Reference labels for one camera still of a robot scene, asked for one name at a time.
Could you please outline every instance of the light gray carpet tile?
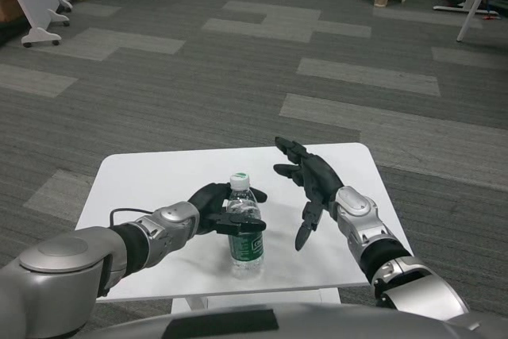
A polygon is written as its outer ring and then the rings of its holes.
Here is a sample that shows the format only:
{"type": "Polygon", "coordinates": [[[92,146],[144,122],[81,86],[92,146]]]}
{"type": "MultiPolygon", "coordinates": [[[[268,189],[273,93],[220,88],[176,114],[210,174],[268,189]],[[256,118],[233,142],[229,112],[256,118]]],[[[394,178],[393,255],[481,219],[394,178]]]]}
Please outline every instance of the light gray carpet tile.
{"type": "Polygon", "coordinates": [[[205,23],[203,29],[302,43],[310,42],[313,32],[363,38],[371,36],[371,27],[365,25],[320,21],[318,20],[321,14],[319,10],[249,2],[228,2],[224,9],[245,13],[265,13],[267,16],[261,24],[211,18],[205,23]]]}
{"type": "MultiPolygon", "coordinates": [[[[428,24],[450,25],[453,27],[461,27],[465,19],[463,14],[442,13],[438,11],[422,12],[416,10],[404,10],[400,7],[373,7],[372,13],[376,17],[385,17],[388,19],[402,21],[417,21],[428,24]]],[[[474,18],[471,20],[471,28],[481,29],[482,27],[482,23],[479,19],[474,18]]]]}
{"type": "Polygon", "coordinates": [[[400,91],[439,96],[437,78],[401,71],[390,71],[376,67],[364,67],[331,61],[303,58],[297,73],[324,79],[337,79],[349,83],[362,83],[375,87],[386,87],[400,91]]]}
{"type": "Polygon", "coordinates": [[[121,7],[107,6],[92,2],[75,3],[72,7],[72,12],[83,13],[85,15],[96,17],[113,16],[119,10],[121,10],[121,7]]]}
{"type": "Polygon", "coordinates": [[[464,65],[466,67],[484,67],[508,71],[508,58],[481,52],[470,52],[460,49],[432,48],[432,56],[436,61],[464,65]]]}
{"type": "Polygon", "coordinates": [[[93,182],[91,176],[57,170],[24,207],[77,222],[93,182]]]}
{"type": "Polygon", "coordinates": [[[55,98],[78,79],[0,64],[0,87],[55,98]]]}
{"type": "Polygon", "coordinates": [[[379,165],[508,191],[508,131],[288,94],[283,117],[358,129],[379,165]]]}
{"type": "Polygon", "coordinates": [[[31,49],[56,55],[103,61],[119,48],[140,49],[146,52],[172,55],[184,44],[183,40],[89,28],[74,37],[62,40],[59,46],[37,45],[31,49]]]}

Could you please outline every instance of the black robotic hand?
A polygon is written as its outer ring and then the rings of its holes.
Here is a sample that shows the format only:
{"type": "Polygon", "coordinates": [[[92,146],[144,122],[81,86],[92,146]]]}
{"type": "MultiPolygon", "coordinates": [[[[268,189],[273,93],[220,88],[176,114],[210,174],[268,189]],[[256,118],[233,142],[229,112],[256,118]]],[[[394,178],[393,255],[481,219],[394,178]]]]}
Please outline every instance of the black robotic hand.
{"type": "MultiPolygon", "coordinates": [[[[251,188],[258,202],[266,202],[267,195],[251,188]]],[[[250,218],[243,214],[227,214],[222,206],[231,195],[229,183],[210,183],[192,195],[189,203],[199,211],[197,234],[217,231],[220,234],[237,236],[240,233],[262,232],[267,225],[262,220],[250,218]]]]}
{"type": "Polygon", "coordinates": [[[298,142],[276,137],[275,145],[295,165],[276,164],[273,169],[303,187],[310,200],[303,209],[303,223],[294,242],[296,250],[300,250],[310,233],[318,228],[323,210],[328,209],[329,203],[335,200],[337,190],[344,184],[328,163],[320,156],[308,153],[298,142]]]}

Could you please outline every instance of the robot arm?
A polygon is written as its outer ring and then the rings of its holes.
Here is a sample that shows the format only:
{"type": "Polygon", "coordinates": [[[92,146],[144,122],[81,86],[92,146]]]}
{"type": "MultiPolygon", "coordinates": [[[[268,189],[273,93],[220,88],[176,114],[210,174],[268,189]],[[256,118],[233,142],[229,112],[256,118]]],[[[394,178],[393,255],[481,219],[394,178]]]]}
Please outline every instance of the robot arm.
{"type": "Polygon", "coordinates": [[[195,234],[264,230],[261,220],[225,213],[222,203],[230,192],[228,184],[212,183],[189,202],[134,222],[65,233],[25,250],[0,270],[0,338],[69,337],[87,322],[97,297],[127,275],[155,266],[195,234]]]}
{"type": "Polygon", "coordinates": [[[337,222],[368,282],[378,306],[442,321],[468,313],[452,287],[403,247],[379,219],[373,200],[345,187],[335,171],[297,142],[275,139],[276,146],[294,165],[276,164],[275,171],[303,186],[310,200],[295,247],[299,250],[316,230],[323,210],[337,222]]]}

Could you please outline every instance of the black strip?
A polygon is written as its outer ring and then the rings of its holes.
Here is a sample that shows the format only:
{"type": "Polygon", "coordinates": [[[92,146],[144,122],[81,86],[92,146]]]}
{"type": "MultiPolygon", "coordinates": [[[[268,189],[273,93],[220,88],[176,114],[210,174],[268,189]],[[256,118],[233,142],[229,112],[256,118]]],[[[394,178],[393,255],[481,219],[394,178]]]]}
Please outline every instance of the black strip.
{"type": "Polygon", "coordinates": [[[277,329],[279,324],[273,310],[237,311],[175,319],[166,327],[161,339],[212,337],[277,329]]]}
{"type": "Polygon", "coordinates": [[[148,258],[146,236],[134,225],[122,224],[110,227],[117,233],[127,248],[127,270],[124,277],[140,271],[148,258]]]}
{"type": "Polygon", "coordinates": [[[369,283],[372,277],[386,262],[395,258],[411,256],[397,240],[385,238],[370,244],[360,258],[360,269],[367,276],[369,283]]]}

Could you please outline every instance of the cable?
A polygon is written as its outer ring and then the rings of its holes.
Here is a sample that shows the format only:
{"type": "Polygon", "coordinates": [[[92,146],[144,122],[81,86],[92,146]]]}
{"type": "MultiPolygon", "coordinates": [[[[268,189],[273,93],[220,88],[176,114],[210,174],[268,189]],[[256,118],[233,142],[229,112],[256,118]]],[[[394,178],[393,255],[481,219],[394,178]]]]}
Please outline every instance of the cable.
{"type": "Polygon", "coordinates": [[[140,210],[138,208],[117,208],[110,212],[110,227],[114,225],[114,214],[117,212],[139,212],[140,214],[153,214],[149,210],[140,210]]]}

